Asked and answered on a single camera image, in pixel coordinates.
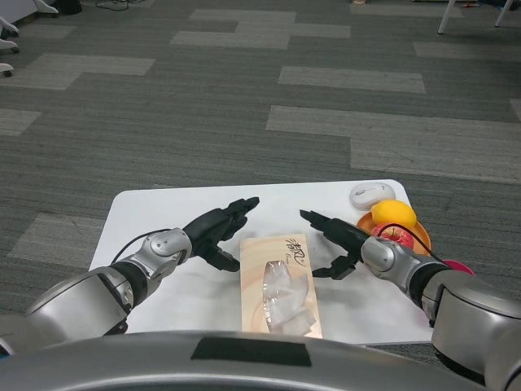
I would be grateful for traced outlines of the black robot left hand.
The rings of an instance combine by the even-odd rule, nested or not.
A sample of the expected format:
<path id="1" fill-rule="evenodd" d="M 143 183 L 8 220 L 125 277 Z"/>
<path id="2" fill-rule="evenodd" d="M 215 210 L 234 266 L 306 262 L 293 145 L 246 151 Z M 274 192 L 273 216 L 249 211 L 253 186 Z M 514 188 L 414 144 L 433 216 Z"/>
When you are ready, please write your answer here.
<path id="1" fill-rule="evenodd" d="M 224 209 L 213 209 L 197 217 L 183 228 L 192 244 L 192 257 L 201 257 L 218 270 L 237 272 L 239 261 L 219 247 L 221 241 L 231 239 L 247 223 L 247 214 L 260 199 L 239 199 Z"/>

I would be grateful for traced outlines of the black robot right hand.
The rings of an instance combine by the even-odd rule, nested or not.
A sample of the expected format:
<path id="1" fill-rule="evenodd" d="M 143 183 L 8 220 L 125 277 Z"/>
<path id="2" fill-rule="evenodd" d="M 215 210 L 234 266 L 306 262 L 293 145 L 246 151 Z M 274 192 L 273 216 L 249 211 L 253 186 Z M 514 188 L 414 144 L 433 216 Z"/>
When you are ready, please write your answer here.
<path id="1" fill-rule="evenodd" d="M 300 210 L 300 216 L 310 223 L 310 226 L 323 233 L 331 243 L 343 248 L 347 254 L 338 256 L 329 267 L 313 271 L 314 278 L 330 278 L 341 280 L 356 269 L 356 264 L 362 262 L 361 246 L 370 237 L 366 232 L 338 218 L 329 218 L 314 211 Z"/>

